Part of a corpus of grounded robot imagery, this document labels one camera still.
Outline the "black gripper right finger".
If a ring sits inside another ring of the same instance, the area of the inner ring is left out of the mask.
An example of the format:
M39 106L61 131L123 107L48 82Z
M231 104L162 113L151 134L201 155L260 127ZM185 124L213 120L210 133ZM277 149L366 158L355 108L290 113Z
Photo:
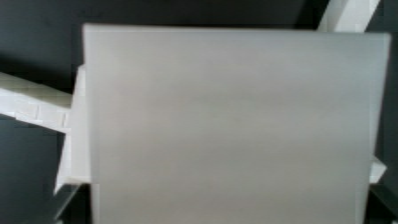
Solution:
M380 184L370 187L364 224L398 224L398 195Z

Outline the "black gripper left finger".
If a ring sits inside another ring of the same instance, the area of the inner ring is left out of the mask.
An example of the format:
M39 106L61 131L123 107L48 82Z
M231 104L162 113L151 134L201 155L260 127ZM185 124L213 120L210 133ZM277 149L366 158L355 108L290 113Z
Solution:
M89 224L89 185L66 184L41 209L34 224Z

